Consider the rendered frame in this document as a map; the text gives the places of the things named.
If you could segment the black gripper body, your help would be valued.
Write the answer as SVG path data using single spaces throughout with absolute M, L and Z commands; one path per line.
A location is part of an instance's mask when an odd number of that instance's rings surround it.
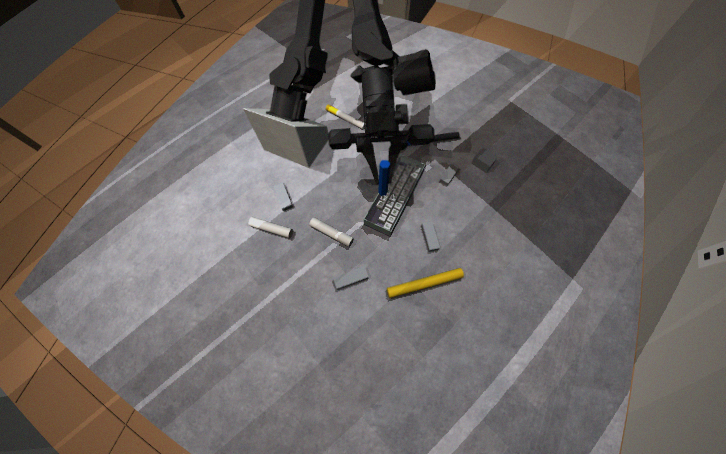
M 373 107 L 374 112 L 386 111 L 386 105 L 394 105 L 394 97 L 388 94 L 371 95 L 363 99 L 364 125 L 368 107 Z M 394 105 L 395 109 L 395 105 Z M 391 136 L 391 137 L 390 137 Z M 377 137 L 377 138 L 376 138 Z M 434 127 L 431 124 L 412 125 L 408 130 L 401 130 L 399 133 L 393 131 L 377 131 L 376 133 L 354 133 L 350 128 L 331 129 L 329 132 L 329 145 L 331 149 L 348 149 L 352 143 L 372 144 L 372 142 L 391 141 L 395 143 L 410 143 L 415 145 L 427 145 L 435 139 Z

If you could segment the black marker with blue cap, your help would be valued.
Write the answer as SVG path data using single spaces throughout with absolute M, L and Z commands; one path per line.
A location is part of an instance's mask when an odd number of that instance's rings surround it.
M 435 135 L 435 139 L 432 140 L 431 142 L 445 141 L 445 140 L 451 140 L 451 139 L 456 139 L 456 138 L 459 138 L 459 132 L 455 132 L 455 133 L 450 132 L 450 133 Z M 408 143 L 408 141 L 407 141 L 407 143 Z M 412 145 L 410 143 L 408 143 L 408 146 L 412 146 Z

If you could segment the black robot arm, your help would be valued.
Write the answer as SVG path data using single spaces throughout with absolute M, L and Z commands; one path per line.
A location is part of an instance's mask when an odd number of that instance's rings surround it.
M 295 37 L 286 49 L 283 63 L 269 74 L 274 91 L 267 114 L 291 122 L 304 120 L 307 93 L 311 93 L 326 73 L 327 52 L 319 44 L 324 4 L 325 0 L 300 0 Z M 378 1 L 353 0 L 353 5 L 353 52 L 374 65 L 368 68 L 358 65 L 351 74 L 353 80 L 362 83 L 363 99 L 376 94 L 394 97 L 393 81 L 403 95 L 435 90 L 430 52 L 426 49 L 397 55 L 380 16 Z M 388 66 L 379 67 L 381 64 Z M 394 105 L 386 105 L 386 111 L 380 112 L 367 108 L 366 134 L 385 130 L 399 133 L 399 125 L 408 123 L 407 104 L 397 104 L 396 111 Z

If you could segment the grey keyboard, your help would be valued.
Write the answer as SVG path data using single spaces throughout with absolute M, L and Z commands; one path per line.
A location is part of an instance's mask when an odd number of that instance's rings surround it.
M 414 190 L 425 165 L 422 162 L 399 155 L 388 192 L 378 193 L 363 221 L 364 225 L 391 237 Z

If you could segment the yellow cylindrical rod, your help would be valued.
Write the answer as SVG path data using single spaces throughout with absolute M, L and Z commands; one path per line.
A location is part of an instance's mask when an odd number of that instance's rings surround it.
M 410 292 L 422 290 L 425 288 L 437 286 L 439 284 L 451 282 L 463 278 L 462 268 L 446 271 L 436 275 L 420 278 L 399 285 L 387 287 L 389 298 L 407 294 Z

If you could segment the blue cylinder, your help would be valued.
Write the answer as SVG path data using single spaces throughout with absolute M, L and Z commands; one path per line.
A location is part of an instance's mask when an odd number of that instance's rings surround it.
M 379 167 L 379 190 L 378 193 L 384 199 L 384 195 L 388 192 L 389 174 L 390 174 L 390 163 L 388 160 L 381 161 Z

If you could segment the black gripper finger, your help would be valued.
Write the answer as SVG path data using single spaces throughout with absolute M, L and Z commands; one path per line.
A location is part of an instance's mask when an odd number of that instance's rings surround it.
M 376 166 L 373 144 L 358 144 L 356 145 L 356 149 L 358 153 L 363 153 L 368 165 L 371 168 L 376 184 L 379 184 L 378 170 Z
M 395 170 L 395 166 L 399 157 L 400 150 L 405 149 L 405 147 L 408 146 L 407 142 L 404 143 L 395 143 L 392 142 L 390 148 L 389 148 L 389 163 L 390 165 L 390 174 L 389 174 L 389 184 L 392 181 L 393 173 Z

